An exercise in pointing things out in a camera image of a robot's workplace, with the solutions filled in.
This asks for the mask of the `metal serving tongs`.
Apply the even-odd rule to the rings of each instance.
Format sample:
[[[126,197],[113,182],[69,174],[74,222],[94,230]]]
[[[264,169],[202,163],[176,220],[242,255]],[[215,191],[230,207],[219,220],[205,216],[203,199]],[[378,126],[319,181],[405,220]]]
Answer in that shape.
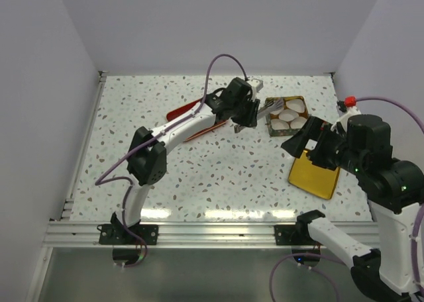
[[[275,100],[279,100],[279,99],[282,99],[282,98],[271,99],[269,101],[266,101],[265,104],[264,104],[264,106],[261,107],[258,110],[257,121],[260,120],[260,119],[262,119],[263,117],[265,117],[267,114],[269,114],[270,113],[270,110],[271,110],[270,107],[273,105],[273,102]],[[247,126],[235,125],[234,126],[234,132],[235,132],[235,134],[238,134],[239,132],[241,132],[242,130],[244,130],[246,127]]]

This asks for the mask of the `gold cookie tin box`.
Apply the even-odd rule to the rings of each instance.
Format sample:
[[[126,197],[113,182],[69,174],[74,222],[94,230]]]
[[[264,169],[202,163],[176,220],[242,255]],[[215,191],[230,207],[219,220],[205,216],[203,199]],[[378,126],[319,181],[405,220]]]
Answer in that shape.
[[[273,111],[265,114],[270,137],[293,136],[309,118],[309,111],[303,96],[268,97],[265,104],[276,104]]]

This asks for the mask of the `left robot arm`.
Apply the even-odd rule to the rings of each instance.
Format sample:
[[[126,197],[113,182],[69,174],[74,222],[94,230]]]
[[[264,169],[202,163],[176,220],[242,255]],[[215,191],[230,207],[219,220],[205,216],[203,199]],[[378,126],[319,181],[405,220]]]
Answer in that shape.
[[[221,121],[230,119],[241,126],[255,127],[260,104],[256,95],[262,88],[260,79],[245,81],[236,77],[173,121],[152,130],[143,126],[136,130],[130,145],[136,151],[127,158],[132,187],[124,197],[122,213],[117,215],[120,223],[114,230],[120,242],[130,244],[136,240],[135,224],[140,221],[150,188],[166,175],[168,154],[189,137]]]

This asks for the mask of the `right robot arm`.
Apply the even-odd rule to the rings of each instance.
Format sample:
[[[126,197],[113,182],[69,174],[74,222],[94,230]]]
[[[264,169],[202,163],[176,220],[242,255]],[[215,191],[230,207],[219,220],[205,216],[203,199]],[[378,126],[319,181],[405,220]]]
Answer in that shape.
[[[352,174],[365,192],[378,224],[380,245],[361,244],[336,227],[322,212],[299,215],[295,236],[303,244],[313,241],[330,250],[350,270],[355,286],[374,301],[411,301],[423,294],[418,264],[419,223],[423,207],[423,172],[413,162],[392,155],[391,128],[375,115],[348,118],[346,130],[317,117],[282,148],[299,158],[306,154],[314,166],[341,168]],[[309,141],[314,149],[305,149]]]

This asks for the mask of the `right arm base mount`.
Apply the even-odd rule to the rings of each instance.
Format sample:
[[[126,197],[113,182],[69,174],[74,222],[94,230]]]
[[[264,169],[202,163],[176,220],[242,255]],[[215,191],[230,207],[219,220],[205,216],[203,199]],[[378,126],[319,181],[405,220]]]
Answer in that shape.
[[[294,224],[274,225],[274,238],[277,246],[308,246],[315,244],[310,237],[308,225],[318,218],[325,218],[319,210],[299,215]]]

